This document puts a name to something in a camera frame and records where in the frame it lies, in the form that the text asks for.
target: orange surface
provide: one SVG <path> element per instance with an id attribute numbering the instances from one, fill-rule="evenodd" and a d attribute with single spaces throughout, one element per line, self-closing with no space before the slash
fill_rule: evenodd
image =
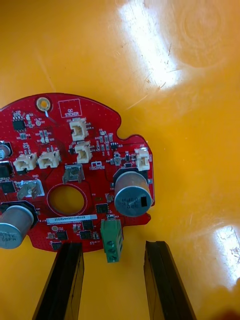
<path id="1" fill-rule="evenodd" d="M 240 313 L 240 2 L 2 1 L 0 106 L 44 92 L 118 111 L 154 155 L 156 205 L 120 263 L 84 255 L 80 319 L 149 320 L 145 241 L 165 240 L 199 320 Z M 0 319 L 31 319 L 55 254 L 0 251 Z"/>

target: white connector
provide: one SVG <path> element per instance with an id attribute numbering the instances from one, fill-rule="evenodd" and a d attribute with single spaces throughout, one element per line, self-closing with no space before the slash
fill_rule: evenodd
<path id="1" fill-rule="evenodd" d="M 146 149 L 135 149 L 136 167 L 139 171 L 149 170 L 149 152 Z"/>
<path id="2" fill-rule="evenodd" d="M 75 146 L 75 152 L 77 154 L 76 161 L 78 164 L 88 164 L 92 158 L 92 152 L 90 149 L 90 142 L 80 142 Z"/>
<path id="3" fill-rule="evenodd" d="M 78 119 L 76 121 L 69 122 L 69 125 L 70 129 L 73 130 L 71 135 L 73 141 L 84 140 L 89 135 L 85 119 Z"/>
<path id="4" fill-rule="evenodd" d="M 23 171 L 27 169 L 28 171 L 34 170 L 37 166 L 37 154 L 21 154 L 14 162 L 13 162 L 16 171 Z"/>
<path id="5" fill-rule="evenodd" d="M 40 169 L 57 168 L 60 162 L 59 150 L 53 152 L 43 152 L 37 159 Z"/>

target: red circuit board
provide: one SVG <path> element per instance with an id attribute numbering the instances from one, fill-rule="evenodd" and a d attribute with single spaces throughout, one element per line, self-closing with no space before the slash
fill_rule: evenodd
<path id="1" fill-rule="evenodd" d="M 37 109 L 36 101 L 40 97 L 45 97 L 51 102 L 48 112 Z M 24 130 L 14 129 L 13 119 L 16 118 L 24 120 Z M 89 163 L 82 164 L 84 178 L 81 183 L 78 181 L 67 183 L 77 188 L 84 197 L 82 210 L 69 217 L 56 212 L 50 206 L 49 196 L 54 188 L 63 185 L 66 166 L 77 164 L 77 155 L 71 152 L 77 142 L 72 139 L 69 122 L 78 118 L 85 118 L 88 132 L 85 141 L 90 144 L 92 158 Z M 4 160 L 11 165 L 12 174 L 10 177 L 0 178 L 0 183 L 13 182 L 15 189 L 15 192 L 4 193 L 0 188 L 0 203 L 1 206 L 18 203 L 17 192 L 21 188 L 22 181 L 41 181 L 43 194 L 35 199 L 27 197 L 23 200 L 34 206 L 37 212 L 37 221 L 28 232 L 35 248 L 53 251 L 53 243 L 82 242 L 84 252 L 95 251 L 103 248 L 101 220 L 107 220 L 111 215 L 115 215 L 115 218 L 121 221 L 122 227 L 145 225 L 150 221 L 151 217 L 147 213 L 139 217 L 123 216 L 117 212 L 114 205 L 114 175 L 119 170 L 125 170 L 126 163 L 128 168 L 136 168 L 135 149 L 139 148 L 147 148 L 149 152 L 150 170 L 146 171 L 146 174 L 154 205 L 152 152 L 140 135 L 120 139 L 117 136 L 120 125 L 120 115 L 111 108 L 86 97 L 65 93 L 28 96 L 0 110 L 0 140 L 9 143 L 12 149 L 12 154 Z M 117 144 L 118 148 L 112 150 L 111 143 Z M 57 150 L 60 153 L 60 163 L 56 168 L 40 169 L 37 165 L 35 169 L 19 174 L 13 164 L 19 155 L 36 153 L 39 157 L 43 152 Z M 113 163 L 116 152 L 121 158 L 120 165 Z M 98 213 L 96 206 L 99 204 L 107 205 L 107 212 Z M 91 237 L 82 239 L 83 220 L 85 217 L 89 218 L 89 215 L 92 217 Z M 58 239 L 54 231 L 56 227 L 58 231 L 66 231 L 66 240 Z"/>

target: green terminal block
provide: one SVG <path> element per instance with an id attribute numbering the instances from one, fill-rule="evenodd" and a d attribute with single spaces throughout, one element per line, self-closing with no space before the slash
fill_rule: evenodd
<path id="1" fill-rule="evenodd" d="M 108 263 L 119 262 L 123 249 L 123 233 L 120 220 L 102 220 L 101 237 Z"/>

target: electrolytic capacitor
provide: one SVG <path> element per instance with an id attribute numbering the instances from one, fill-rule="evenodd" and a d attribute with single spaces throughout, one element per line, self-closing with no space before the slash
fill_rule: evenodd
<path id="1" fill-rule="evenodd" d="M 21 205 L 10 206 L 0 216 L 0 248 L 14 249 L 20 246 L 34 223 L 34 216 Z"/>
<path id="2" fill-rule="evenodd" d="M 127 217 L 139 217 L 151 207 L 153 200 L 146 179 L 135 171 L 121 174 L 115 183 L 116 210 Z"/>
<path id="3" fill-rule="evenodd" d="M 0 144 L 0 161 L 9 157 L 11 154 L 10 148 L 6 144 Z"/>

